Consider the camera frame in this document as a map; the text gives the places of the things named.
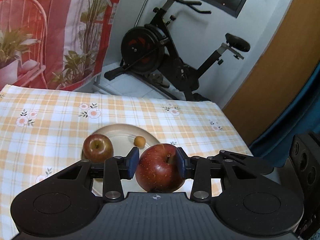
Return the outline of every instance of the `beige plate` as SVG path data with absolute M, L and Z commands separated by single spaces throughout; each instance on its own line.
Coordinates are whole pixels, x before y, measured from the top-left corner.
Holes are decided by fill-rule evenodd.
M 92 134 L 104 134 L 112 142 L 114 156 L 127 156 L 132 147 L 135 147 L 133 144 L 134 138 L 136 136 L 143 136 L 147 143 L 143 149 L 139 149 L 140 155 L 149 147 L 159 144 L 160 142 L 146 130 L 143 130 L 140 127 L 124 124 L 124 123 L 115 123 L 104 126 Z M 85 159 L 83 152 L 81 153 L 81 159 Z M 137 183 L 136 178 L 133 177 L 131 180 L 122 179 L 121 180 L 124 196 L 128 192 L 145 192 Z M 102 179 L 95 179 L 93 182 L 92 192 L 97 196 L 102 196 Z

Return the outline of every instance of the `checkered tablecloth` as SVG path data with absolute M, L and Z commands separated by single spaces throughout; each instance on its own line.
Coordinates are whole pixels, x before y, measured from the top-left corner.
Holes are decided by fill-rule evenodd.
M 216 155 L 221 149 L 251 154 L 212 102 L 129 98 L 7 85 L 0 93 L 0 239 L 11 239 L 17 233 L 10 216 L 14 197 L 80 160 L 84 139 L 111 123 L 139 126 L 162 143 L 183 147 L 190 156 Z M 214 195 L 221 192 L 218 180 L 213 181 L 212 192 Z

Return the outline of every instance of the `stationary bike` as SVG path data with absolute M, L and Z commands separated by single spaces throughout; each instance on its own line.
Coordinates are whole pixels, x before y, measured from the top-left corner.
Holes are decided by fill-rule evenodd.
M 150 24 L 132 28 L 125 34 L 121 43 L 121 54 L 125 65 L 106 72 L 104 75 L 106 79 L 112 80 L 128 70 L 141 76 L 158 70 L 175 88 L 184 93 L 187 101 L 194 101 L 195 96 L 192 92 L 199 88 L 199 78 L 216 61 L 219 65 L 223 63 L 220 57 L 226 50 L 231 51 L 236 59 L 244 59 L 234 49 L 248 52 L 250 44 L 227 33 L 227 44 L 222 43 L 221 47 L 214 51 L 198 69 L 184 63 L 179 57 L 167 28 L 167 25 L 174 21 L 175 17 L 171 16 L 169 22 L 165 22 L 163 19 L 174 2 L 184 4 L 201 14 L 211 14 L 211 11 L 200 11 L 194 7 L 194 5 L 202 5 L 200 1 L 167 0 L 162 8 L 154 8 L 153 12 L 156 15 Z

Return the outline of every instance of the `tile floor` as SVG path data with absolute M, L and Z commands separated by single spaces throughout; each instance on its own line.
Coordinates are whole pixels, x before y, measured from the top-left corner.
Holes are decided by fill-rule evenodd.
M 144 82 L 136 79 L 135 77 L 122 74 L 116 77 L 114 80 L 107 80 L 103 77 L 103 74 L 111 69 L 115 69 L 119 66 L 119 62 L 112 63 L 102 68 L 102 75 L 100 79 L 100 86 L 111 95 L 138 97 L 138 98 L 157 98 L 157 99 L 169 99 L 165 94 L 153 89 L 146 85 Z M 177 91 L 174 87 L 169 89 L 171 93 L 177 96 L 180 100 L 183 100 L 183 93 Z M 98 90 L 95 93 L 100 94 L 105 92 Z

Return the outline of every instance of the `red chair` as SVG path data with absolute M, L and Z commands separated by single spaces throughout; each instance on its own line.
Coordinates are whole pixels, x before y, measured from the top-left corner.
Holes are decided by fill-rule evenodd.
M 37 0 L 0 0 L 0 30 L 19 28 L 32 34 L 32 39 L 39 43 L 30 46 L 30 51 L 22 55 L 18 66 L 14 64 L 0 73 L 0 84 L 11 82 L 20 87 L 47 89 L 44 75 L 47 17 L 43 7 Z

